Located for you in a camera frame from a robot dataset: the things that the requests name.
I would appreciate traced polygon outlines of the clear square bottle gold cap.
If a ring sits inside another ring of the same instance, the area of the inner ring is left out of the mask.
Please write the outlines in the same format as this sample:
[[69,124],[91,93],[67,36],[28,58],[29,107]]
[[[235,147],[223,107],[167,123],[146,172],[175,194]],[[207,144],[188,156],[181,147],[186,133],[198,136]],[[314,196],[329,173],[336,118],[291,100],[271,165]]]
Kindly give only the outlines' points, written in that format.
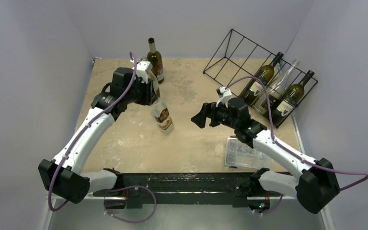
[[152,105],[151,115],[161,133],[168,135],[173,131],[173,120],[168,110],[167,104],[163,99],[158,99]]

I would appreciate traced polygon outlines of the dark green bottle front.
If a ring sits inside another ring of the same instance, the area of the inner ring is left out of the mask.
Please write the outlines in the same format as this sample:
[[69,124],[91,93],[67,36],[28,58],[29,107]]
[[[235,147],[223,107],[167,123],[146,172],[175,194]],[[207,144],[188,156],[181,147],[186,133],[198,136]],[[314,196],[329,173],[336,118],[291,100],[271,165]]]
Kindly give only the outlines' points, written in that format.
[[271,112],[274,126],[279,126],[286,117],[294,110],[305,93],[305,85],[313,77],[315,72],[309,70],[299,83],[290,85],[281,95],[279,102]]

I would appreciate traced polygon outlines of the dark green bottle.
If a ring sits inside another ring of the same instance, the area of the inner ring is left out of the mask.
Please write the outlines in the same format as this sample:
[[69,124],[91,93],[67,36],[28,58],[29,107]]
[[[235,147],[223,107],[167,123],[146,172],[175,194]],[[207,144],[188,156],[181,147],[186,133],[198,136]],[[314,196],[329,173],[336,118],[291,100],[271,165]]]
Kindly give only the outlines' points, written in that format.
[[309,70],[299,83],[290,85],[281,95],[279,102],[271,112],[274,126],[279,126],[286,117],[294,110],[305,93],[305,85],[313,77],[315,72]]
[[254,76],[259,79],[263,85],[261,85],[259,81],[251,79],[244,87],[240,94],[240,97],[248,106],[252,106],[253,102],[263,91],[263,87],[266,86],[273,78],[275,73],[274,67],[281,60],[283,55],[283,53],[278,52],[269,64],[263,65],[258,69]]

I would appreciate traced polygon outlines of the tall clear glass bottle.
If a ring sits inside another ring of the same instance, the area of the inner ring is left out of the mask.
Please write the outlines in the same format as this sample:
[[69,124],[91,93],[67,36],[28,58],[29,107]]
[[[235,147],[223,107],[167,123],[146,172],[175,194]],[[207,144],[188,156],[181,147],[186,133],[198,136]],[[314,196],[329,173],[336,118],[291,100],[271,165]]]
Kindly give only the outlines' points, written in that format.
[[158,79],[157,79],[156,75],[154,75],[154,73],[152,71],[152,67],[153,67],[153,65],[151,64],[149,76],[153,80],[153,88],[155,90],[155,93],[156,93],[157,97],[160,98],[161,97],[161,94],[160,94],[160,88],[159,88]]

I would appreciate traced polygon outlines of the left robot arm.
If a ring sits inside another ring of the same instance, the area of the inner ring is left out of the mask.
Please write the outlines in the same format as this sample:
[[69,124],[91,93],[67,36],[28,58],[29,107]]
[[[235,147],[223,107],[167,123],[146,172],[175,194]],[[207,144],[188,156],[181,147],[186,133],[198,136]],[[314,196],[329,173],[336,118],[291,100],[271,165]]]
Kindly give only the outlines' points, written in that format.
[[131,103],[150,106],[156,99],[153,74],[150,70],[119,67],[112,81],[94,97],[82,125],[66,146],[52,159],[38,165],[45,189],[67,202],[77,204],[88,193],[106,190],[112,196],[123,192],[124,183],[118,173],[103,169],[82,173],[84,165],[102,135]]

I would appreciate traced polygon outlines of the clear glass bottle short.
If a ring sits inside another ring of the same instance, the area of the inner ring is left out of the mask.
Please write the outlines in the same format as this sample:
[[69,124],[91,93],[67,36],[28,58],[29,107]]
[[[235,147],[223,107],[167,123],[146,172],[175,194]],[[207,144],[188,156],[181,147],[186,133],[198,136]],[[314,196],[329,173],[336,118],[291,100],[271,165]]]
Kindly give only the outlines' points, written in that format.
[[270,81],[270,83],[266,86],[269,95],[270,106],[267,104],[265,93],[262,92],[262,94],[257,98],[256,102],[254,102],[252,105],[252,109],[262,116],[268,116],[268,108],[270,107],[273,111],[275,103],[278,102],[280,96],[285,91],[288,78],[299,66],[299,64],[300,61],[295,59],[286,70],[282,71],[281,75],[275,76],[273,80]]

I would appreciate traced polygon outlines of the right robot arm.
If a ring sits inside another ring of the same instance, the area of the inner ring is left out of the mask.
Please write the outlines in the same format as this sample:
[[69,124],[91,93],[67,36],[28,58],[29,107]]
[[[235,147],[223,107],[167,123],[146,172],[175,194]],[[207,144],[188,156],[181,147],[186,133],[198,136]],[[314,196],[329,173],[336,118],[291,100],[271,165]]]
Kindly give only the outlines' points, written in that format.
[[250,181],[256,195],[274,191],[293,197],[310,213],[319,213],[341,192],[332,163],[317,160],[277,139],[266,126],[251,118],[249,107],[240,98],[229,99],[227,104],[204,103],[200,112],[191,118],[199,128],[224,125],[234,130],[236,138],[269,156],[290,174],[264,169]]

